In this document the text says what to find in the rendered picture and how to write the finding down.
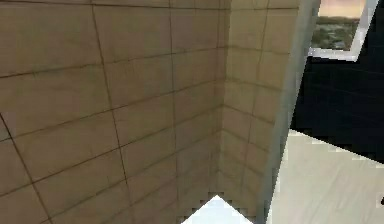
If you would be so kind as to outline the white framed window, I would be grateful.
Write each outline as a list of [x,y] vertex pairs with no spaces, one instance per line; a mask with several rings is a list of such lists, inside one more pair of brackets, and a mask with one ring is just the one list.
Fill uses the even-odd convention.
[[319,0],[309,56],[356,62],[381,0]]

